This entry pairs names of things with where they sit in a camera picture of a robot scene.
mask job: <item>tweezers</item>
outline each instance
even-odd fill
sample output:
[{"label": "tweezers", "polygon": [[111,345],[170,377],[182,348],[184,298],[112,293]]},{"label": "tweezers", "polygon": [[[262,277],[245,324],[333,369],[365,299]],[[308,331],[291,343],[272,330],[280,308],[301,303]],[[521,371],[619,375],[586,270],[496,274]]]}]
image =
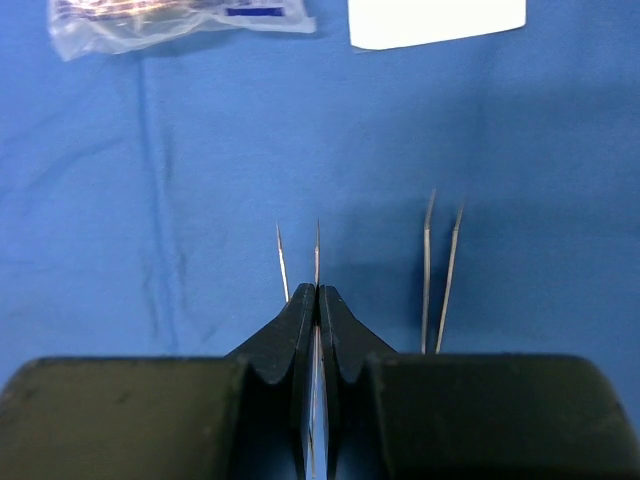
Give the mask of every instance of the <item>tweezers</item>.
[{"label": "tweezers", "polygon": [[[433,207],[436,201],[436,191],[434,190],[429,200],[427,213],[424,218],[424,281],[422,287],[422,342],[421,351],[427,353],[428,336],[429,336],[429,290],[431,287],[431,218],[433,216]],[[444,290],[444,300],[442,302],[442,310],[438,322],[438,336],[436,337],[435,353],[440,353],[442,348],[442,339],[444,336],[444,327],[447,320],[447,309],[449,307],[449,297],[451,296],[451,284],[453,282],[453,269],[456,262],[456,251],[458,250],[458,236],[460,235],[460,223],[462,222],[462,213],[464,212],[464,203],[458,210],[456,223],[451,234],[451,249],[449,251],[449,266],[447,268],[447,281]]]}]

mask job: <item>plastic bag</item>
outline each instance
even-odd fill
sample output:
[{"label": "plastic bag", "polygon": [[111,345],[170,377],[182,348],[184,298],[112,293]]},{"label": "plastic bag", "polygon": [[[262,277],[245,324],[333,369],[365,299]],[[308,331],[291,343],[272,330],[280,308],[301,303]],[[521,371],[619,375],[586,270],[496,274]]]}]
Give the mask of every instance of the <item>plastic bag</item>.
[{"label": "plastic bag", "polygon": [[64,60],[124,53],[198,31],[313,33],[304,0],[49,0],[49,32]]}]

